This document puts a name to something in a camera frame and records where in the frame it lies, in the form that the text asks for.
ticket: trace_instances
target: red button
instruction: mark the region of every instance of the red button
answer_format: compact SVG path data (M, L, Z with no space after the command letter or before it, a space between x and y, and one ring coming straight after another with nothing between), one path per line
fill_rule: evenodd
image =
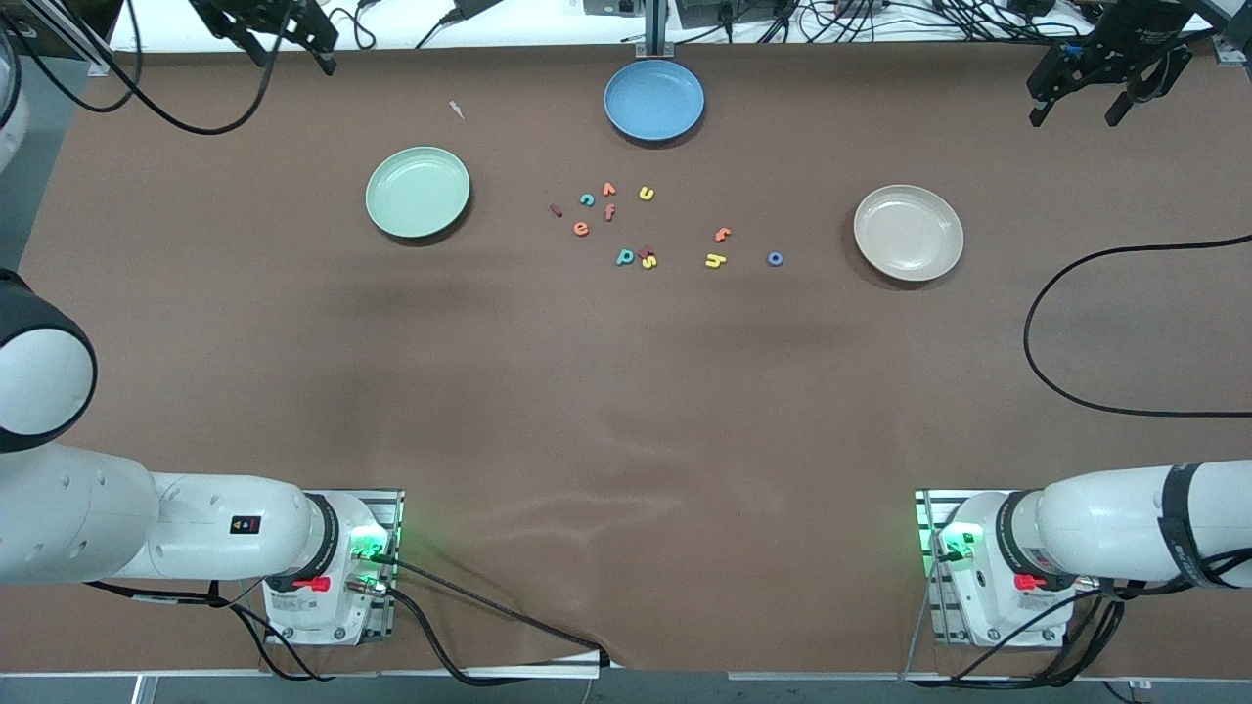
M1034 575L1013 575L1013 586L1020 589L1022 591L1030 591L1032 589L1045 584L1048 584L1048 580L1039 579Z
M295 586L307 586L313 591L331 591L331 577L322 575L313 579L300 579L292 582Z

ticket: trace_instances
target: blue plate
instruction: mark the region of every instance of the blue plate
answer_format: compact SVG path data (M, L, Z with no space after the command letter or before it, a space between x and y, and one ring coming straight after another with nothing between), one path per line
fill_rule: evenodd
M674 61L635 61L608 81L605 111L627 135L664 142L695 127L704 111L704 88L696 74Z

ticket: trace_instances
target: table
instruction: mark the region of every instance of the table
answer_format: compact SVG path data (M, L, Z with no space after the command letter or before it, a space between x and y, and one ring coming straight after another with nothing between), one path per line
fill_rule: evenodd
M1033 129L1023 83L1040 54L691 48L707 113L661 149L607 124L598 95L622 56L602 48L357 54L334 78L290 56L222 138L136 106L80 114L21 269L101 360L64 441L154 471L401 486L407 559L626 666L898 671L924 585L915 489L1252 455L1243 421L1070 405L1020 351L1027 306L1072 259L1246 230L1243 71L1202 55L1117 129L1099 89ZM145 86L202 124L237 114L258 78L237 58L162 63ZM452 237L403 247L362 193L422 143L457 153L475 194ZM573 237L548 204L577 213L605 180L627 194L616 222ZM886 183L960 213L950 276L900 287L859 257L851 213ZM651 203L629 195L644 184ZM720 227L734 236L715 246ZM657 269L613 266L645 244ZM715 247L729 262L707 271ZM1040 365L1114 403L1246 405L1249 257L1075 272L1039 312ZM404 589L463 665L571 653ZM6 671L257 664L228 615L76 585L4 589L0 624L21 638ZM1248 678L1249 624L1237 594L1136 603L1092 674ZM967 656L924 643L915 669ZM313 661L434 666L404 620Z
M214 39L204 29L204 24L183 1L133 0L139 19L139 34L143 38L144 51L150 53L204 53L239 51L225 39ZM850 34L848 41L957 41L963 39L960 31L949 26L939 26L943 20L911 5L924 3L901 1L886 8L875 18L875 30ZM323 9L331 13L343 8L349 13L357 6L356 0L328 0ZM378 38L378 49L412 49L418 40L439 19L453 9L452 0L406 4L394 0L382 0L362 14L362 24ZM830 14L823 14L823 21ZM339 30L336 51L353 51L357 45L352 38L352 23L343 14L333 18ZM1058 3L1052 13L1038 18L1040 31L1047 35L1067 36L1073 33L1085 35L1092 25L1078 10L1067 3ZM856 30L861 20L846 20L851 30ZM770 23L741 23L734 29L736 44L755 43ZM1187 31L1198 31L1209 25L1196 16L1187 25ZM804 33L816 36L819 43L833 43L841 39L840 30L821 33L818 18L811 13L796 13L791 21L789 41L805 41ZM705 29L684 30L679 23L677 10L670 4L666 38L670 41L697 38L707 33ZM644 34L642 18L595 16L582 13L582 0L505 0L500 5L477 15L470 21L447 26L423 46L423 49L447 49L454 46L536 46L536 45L621 45L623 40L635 41ZM263 36L262 45L269 46L270 38ZM725 44L722 31L695 39L701 44ZM135 34L125 11L120 15L109 45L118 51L135 50ZM285 45L283 50L302 50Z

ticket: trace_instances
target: small black label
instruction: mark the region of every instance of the small black label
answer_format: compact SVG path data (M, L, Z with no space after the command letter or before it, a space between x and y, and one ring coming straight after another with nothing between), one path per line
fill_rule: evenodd
M234 516L230 519L230 535L257 535L260 532L260 516Z

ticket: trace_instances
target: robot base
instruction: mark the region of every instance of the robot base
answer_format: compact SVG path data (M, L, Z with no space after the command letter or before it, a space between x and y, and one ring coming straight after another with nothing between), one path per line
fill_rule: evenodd
M322 575L329 577L328 588L314 591L310 586L302 586L278 593L263 584L265 615L293 645L357 645L381 640L391 634L394 619L391 606L372 595L349 591L347 582L377 580L386 584L393 579L392 567L359 555L371 550L394 555L403 492L310 492L326 497L339 520L339 540L331 565ZM268 641L278 643L278 639L270 636Z
M939 531L936 554L960 552L964 557L942 562L940 574L952 577L965 630L974 645L990 648L1030 619L1074 595L1074 589L1022 590L1000 555L995 516L1005 494L987 491L965 500L952 521ZM1005 646L1059 648L1073 605L1057 609Z

